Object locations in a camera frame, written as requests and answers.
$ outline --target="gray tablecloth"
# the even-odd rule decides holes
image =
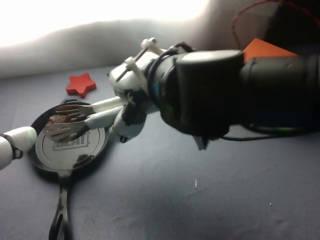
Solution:
[[[30,126],[68,98],[70,75],[89,72],[96,81],[85,102],[112,97],[108,70],[1,80],[0,132]],[[234,127],[231,134],[250,133]],[[73,238],[319,239],[319,137],[218,140],[198,151],[192,137],[151,114],[137,138],[110,146],[99,168],[73,186]],[[39,176],[27,157],[13,161],[0,171],[0,239],[48,239],[58,198],[58,184]]]

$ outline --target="pan handle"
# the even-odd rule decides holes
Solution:
[[[69,98],[63,99],[60,104],[67,104],[67,103],[73,103],[73,102],[75,102],[75,103],[77,103],[77,102],[78,102],[78,103],[82,103],[80,97],[74,96],[74,97],[69,97]]]
[[[68,218],[68,188],[70,185],[72,171],[58,172],[58,179],[60,184],[60,197],[58,207],[53,218],[51,228],[49,231],[49,240],[57,240],[60,227],[63,227],[64,240],[71,240],[71,227]]]

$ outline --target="fork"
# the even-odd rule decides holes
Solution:
[[[126,104],[126,101],[116,96],[106,100],[98,101],[91,105],[63,105],[55,108],[55,114],[67,115],[70,117],[71,122],[79,122],[85,120],[88,116],[100,113],[105,110],[120,107]]]
[[[123,106],[91,114],[87,119],[71,123],[57,123],[43,128],[42,132],[51,140],[66,143],[81,137],[90,129],[109,128],[114,124]]]

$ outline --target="gray wall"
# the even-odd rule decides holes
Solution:
[[[210,0],[202,15],[185,22],[95,22],[2,47],[0,78],[118,65],[138,53],[141,41],[150,37],[157,38],[164,48],[179,41],[203,50],[236,48],[231,32],[232,17],[254,2],[256,0]],[[239,19],[237,32],[242,46],[263,36],[276,7],[275,3],[264,4]]]

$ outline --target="red wire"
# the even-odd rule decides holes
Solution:
[[[303,12],[304,14],[306,14],[309,18],[311,18],[312,20],[315,21],[315,23],[317,24],[317,26],[320,28],[320,18],[317,18],[315,17],[307,8],[305,7],[300,7],[299,5],[293,3],[293,2],[284,2],[285,0],[263,0],[263,1],[258,1],[252,5],[249,5],[249,6],[246,6],[245,8],[241,9],[237,15],[234,16],[233,20],[232,20],[232,26],[231,26],[231,29],[232,29],[232,34],[233,34],[233,37],[235,39],[235,42],[237,44],[237,47],[238,49],[242,49],[241,48],[241,44],[240,44],[240,41],[239,41],[239,38],[238,38],[238,35],[237,35],[237,32],[236,32],[236,23],[239,19],[239,17],[247,10],[249,9],[252,9],[254,8],[255,6],[257,5],[260,5],[260,4],[265,4],[265,3],[270,3],[270,2],[274,2],[274,3],[281,3],[281,4],[285,4],[285,5],[288,5],[290,7],[292,7],[293,9],[296,9],[296,10],[300,10],[301,12]]]

